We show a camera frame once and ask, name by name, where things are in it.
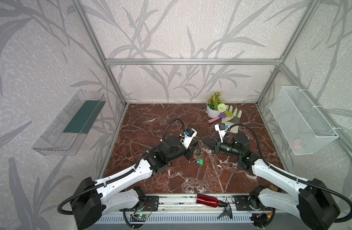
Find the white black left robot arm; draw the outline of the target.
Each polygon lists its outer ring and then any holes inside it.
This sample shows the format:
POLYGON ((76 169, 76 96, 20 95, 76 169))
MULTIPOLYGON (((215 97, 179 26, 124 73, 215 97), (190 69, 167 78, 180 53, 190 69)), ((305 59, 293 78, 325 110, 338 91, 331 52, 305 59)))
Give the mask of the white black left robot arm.
POLYGON ((171 136, 125 170, 97 180, 83 179, 69 200, 77 229, 94 225, 110 212, 144 205, 146 195, 139 187, 130 186, 164 171, 173 160, 180 157, 189 160, 197 145, 193 137, 171 136))

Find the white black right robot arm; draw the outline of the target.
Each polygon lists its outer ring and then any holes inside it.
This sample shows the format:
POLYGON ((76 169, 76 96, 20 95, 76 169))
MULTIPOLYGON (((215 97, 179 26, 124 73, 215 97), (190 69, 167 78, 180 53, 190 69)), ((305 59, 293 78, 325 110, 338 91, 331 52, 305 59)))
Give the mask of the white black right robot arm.
POLYGON ((250 141, 245 134, 235 134, 231 142, 206 138, 203 143, 215 154, 223 152, 236 156, 240 168, 282 190, 275 192, 263 186, 257 187, 250 193, 252 207, 262 205, 285 211, 301 219, 312 230, 329 229, 339 216, 340 209, 324 182, 316 178, 299 178, 265 163, 250 151, 250 141))

